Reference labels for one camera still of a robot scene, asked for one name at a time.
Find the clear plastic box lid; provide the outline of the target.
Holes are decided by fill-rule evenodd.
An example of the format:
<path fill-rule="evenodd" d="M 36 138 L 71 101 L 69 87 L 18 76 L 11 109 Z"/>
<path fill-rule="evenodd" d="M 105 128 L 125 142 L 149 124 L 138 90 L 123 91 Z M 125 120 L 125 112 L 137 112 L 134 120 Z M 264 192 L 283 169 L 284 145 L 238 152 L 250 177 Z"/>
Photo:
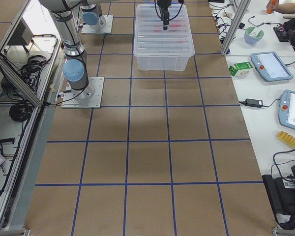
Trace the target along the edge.
<path fill-rule="evenodd" d="M 187 8 L 185 5 L 172 4 L 170 16 L 176 16 L 169 21 L 167 29 L 157 17 L 153 3 L 139 4 L 136 7 L 134 55 L 147 56 L 179 56 L 194 55 L 194 44 Z"/>

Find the clear plastic storage box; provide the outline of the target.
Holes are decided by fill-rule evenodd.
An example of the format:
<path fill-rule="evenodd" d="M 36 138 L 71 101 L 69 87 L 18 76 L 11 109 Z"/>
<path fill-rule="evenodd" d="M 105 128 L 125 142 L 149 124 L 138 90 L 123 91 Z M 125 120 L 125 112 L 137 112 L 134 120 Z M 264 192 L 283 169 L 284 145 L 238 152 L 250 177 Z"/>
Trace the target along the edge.
<path fill-rule="evenodd" d="M 136 57 L 139 70 L 173 70 L 184 71 L 190 57 L 147 56 Z"/>

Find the green white carton box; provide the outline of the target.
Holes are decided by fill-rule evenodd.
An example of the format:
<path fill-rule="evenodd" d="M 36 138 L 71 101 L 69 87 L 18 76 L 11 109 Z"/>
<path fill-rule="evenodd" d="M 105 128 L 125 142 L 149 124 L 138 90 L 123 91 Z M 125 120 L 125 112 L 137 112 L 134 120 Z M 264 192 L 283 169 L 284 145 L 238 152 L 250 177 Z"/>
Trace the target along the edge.
<path fill-rule="evenodd" d="M 229 66 L 230 75 L 233 77 L 241 77 L 248 75 L 253 70 L 250 62 L 239 62 Z"/>

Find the grey control box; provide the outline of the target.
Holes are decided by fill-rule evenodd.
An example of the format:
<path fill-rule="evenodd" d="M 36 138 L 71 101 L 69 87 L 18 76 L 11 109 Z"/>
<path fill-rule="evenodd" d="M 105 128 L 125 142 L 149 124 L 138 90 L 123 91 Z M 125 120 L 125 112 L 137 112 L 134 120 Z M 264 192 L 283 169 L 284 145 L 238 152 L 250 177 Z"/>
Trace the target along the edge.
<path fill-rule="evenodd" d="M 29 26 L 25 22 L 24 18 L 21 18 L 16 29 L 14 30 L 7 46 L 22 46 L 25 52 L 29 52 L 27 46 L 33 42 L 33 33 Z"/>

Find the pale green bowl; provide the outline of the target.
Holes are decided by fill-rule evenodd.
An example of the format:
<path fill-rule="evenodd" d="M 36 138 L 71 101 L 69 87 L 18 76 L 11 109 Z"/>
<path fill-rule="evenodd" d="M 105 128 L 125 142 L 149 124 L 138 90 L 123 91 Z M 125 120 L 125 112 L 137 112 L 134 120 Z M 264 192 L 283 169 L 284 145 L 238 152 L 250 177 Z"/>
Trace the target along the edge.
<path fill-rule="evenodd" d="M 244 33 L 244 40 L 248 44 L 259 42 L 264 36 L 264 31 L 258 27 L 248 27 Z"/>

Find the upper teach pendant tablet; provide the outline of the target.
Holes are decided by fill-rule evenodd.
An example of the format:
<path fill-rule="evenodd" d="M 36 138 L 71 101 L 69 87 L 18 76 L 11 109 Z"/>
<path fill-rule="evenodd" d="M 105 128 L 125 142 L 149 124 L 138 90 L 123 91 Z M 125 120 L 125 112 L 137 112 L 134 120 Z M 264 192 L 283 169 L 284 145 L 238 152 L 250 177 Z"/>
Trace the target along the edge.
<path fill-rule="evenodd" d="M 257 72 L 267 82 L 291 80 L 294 78 L 275 52 L 252 53 L 250 58 Z"/>

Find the teach pendant tablet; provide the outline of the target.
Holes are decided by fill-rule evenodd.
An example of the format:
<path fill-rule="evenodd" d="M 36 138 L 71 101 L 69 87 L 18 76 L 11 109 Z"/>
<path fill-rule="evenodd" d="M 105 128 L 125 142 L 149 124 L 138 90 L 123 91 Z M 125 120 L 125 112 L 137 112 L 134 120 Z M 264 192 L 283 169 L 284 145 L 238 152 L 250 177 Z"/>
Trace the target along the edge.
<path fill-rule="evenodd" d="M 281 125 L 295 129 L 295 91 L 287 89 L 282 93 L 278 118 Z"/>
<path fill-rule="evenodd" d="M 291 80 L 294 78 L 275 52 L 252 53 L 250 58 L 257 72 L 267 82 Z"/>

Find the black power adapter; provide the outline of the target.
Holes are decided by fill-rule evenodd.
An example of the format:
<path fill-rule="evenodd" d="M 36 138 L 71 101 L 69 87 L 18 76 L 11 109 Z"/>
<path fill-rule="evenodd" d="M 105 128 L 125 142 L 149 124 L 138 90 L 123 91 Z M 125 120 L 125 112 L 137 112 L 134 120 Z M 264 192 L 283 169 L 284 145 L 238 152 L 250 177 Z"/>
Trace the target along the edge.
<path fill-rule="evenodd" d="M 255 107 L 255 108 L 263 107 L 263 102 L 261 100 L 250 99 L 250 98 L 246 98 L 244 101 L 240 101 L 239 104 L 248 106 L 248 107 Z"/>

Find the lower teach pendant tablet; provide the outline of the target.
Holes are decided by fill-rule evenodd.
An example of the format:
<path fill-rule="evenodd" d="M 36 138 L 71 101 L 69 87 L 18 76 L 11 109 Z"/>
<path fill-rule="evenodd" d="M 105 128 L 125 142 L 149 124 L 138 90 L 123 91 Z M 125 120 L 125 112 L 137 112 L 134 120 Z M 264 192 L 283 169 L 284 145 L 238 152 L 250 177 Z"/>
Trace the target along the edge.
<path fill-rule="evenodd" d="M 295 91 L 287 89 L 282 93 L 278 118 L 281 125 L 295 129 Z"/>

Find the yellow corrugated toy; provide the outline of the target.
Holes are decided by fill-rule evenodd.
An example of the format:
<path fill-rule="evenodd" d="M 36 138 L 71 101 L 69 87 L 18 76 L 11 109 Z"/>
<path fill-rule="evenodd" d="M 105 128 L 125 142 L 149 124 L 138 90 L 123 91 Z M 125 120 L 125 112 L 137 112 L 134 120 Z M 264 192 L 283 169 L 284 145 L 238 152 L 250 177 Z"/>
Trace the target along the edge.
<path fill-rule="evenodd" d="M 277 138 L 287 144 L 289 147 L 295 149 L 295 137 L 285 131 L 277 133 Z"/>

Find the black device on desk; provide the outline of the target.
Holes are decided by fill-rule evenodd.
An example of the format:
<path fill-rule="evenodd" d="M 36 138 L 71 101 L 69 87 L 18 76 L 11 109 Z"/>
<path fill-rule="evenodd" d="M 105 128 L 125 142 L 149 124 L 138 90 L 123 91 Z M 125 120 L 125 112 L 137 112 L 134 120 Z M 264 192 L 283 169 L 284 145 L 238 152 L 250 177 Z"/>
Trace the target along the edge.
<path fill-rule="evenodd" d="M 291 170 L 293 174 L 288 177 L 262 176 L 273 213 L 290 216 L 288 221 L 278 223 L 284 230 L 295 229 L 295 165 Z"/>

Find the aluminium frame post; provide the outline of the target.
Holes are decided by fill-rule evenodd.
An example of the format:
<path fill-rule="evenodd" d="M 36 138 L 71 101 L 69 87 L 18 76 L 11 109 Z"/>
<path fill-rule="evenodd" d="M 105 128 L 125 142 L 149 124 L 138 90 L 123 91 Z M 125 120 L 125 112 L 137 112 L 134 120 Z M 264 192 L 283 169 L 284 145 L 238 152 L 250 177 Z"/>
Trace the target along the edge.
<path fill-rule="evenodd" d="M 241 20 L 250 4 L 251 0 L 242 0 L 239 4 L 239 7 L 237 8 L 237 11 L 234 15 L 234 18 L 231 22 L 230 28 L 228 30 L 228 33 L 226 34 L 226 37 L 224 38 L 223 44 L 221 46 L 220 54 L 225 56 L 227 54 L 227 51 L 229 49 L 229 46 L 231 42 L 233 41 L 233 38 L 235 36 L 235 33 L 239 27 L 239 24 L 241 23 Z"/>

